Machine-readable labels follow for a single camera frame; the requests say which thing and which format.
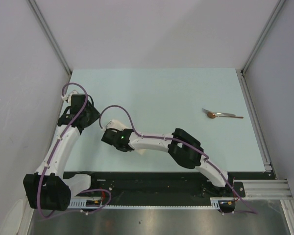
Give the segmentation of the white cloth napkin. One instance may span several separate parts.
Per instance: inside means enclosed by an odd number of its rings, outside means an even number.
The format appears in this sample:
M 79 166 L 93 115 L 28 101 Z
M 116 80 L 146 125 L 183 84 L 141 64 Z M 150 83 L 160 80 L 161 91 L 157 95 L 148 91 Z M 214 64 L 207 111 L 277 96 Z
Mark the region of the white cloth napkin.
M 140 155 L 143 155 L 145 153 L 145 149 L 138 149 L 136 150 Z

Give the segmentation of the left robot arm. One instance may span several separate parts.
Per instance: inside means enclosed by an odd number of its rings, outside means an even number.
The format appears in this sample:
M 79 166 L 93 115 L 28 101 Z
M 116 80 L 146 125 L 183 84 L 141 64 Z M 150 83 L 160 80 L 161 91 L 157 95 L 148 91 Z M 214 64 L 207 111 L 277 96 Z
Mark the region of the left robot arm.
M 86 174 L 64 179 L 64 170 L 71 151 L 83 130 L 96 122 L 100 113 L 93 100 L 73 91 L 66 97 L 68 107 L 57 123 L 56 135 L 41 165 L 23 179 L 24 189 L 31 208 L 65 211 L 71 198 L 82 191 L 92 196 L 98 183 Z

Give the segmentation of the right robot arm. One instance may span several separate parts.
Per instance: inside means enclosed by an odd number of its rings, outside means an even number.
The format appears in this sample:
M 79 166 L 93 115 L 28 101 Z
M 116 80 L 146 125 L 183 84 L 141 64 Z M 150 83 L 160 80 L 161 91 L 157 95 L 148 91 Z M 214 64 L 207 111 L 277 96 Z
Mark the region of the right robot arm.
M 233 178 L 228 172 L 216 166 L 204 153 L 201 143 L 183 129 L 176 128 L 169 134 L 149 135 L 130 128 L 107 128 L 101 141 L 121 152 L 141 149 L 166 152 L 179 166 L 196 169 L 205 176 L 219 195 L 228 196 L 234 190 Z

